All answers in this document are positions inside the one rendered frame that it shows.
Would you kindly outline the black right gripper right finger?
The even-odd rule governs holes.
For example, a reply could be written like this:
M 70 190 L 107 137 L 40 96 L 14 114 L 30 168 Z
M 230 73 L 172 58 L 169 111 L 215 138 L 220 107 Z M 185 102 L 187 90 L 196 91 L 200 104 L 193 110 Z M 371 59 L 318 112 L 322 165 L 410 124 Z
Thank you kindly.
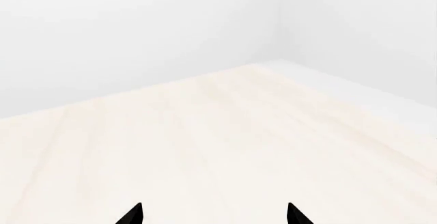
M 308 219 L 293 203 L 287 205 L 287 223 L 288 224 L 314 224 Z

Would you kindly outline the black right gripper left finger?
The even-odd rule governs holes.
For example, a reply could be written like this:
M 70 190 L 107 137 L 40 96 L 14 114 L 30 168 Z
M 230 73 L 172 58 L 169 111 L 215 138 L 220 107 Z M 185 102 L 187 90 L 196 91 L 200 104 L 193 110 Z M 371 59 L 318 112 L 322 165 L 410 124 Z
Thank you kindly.
M 142 203 L 137 203 L 115 224 L 143 224 Z

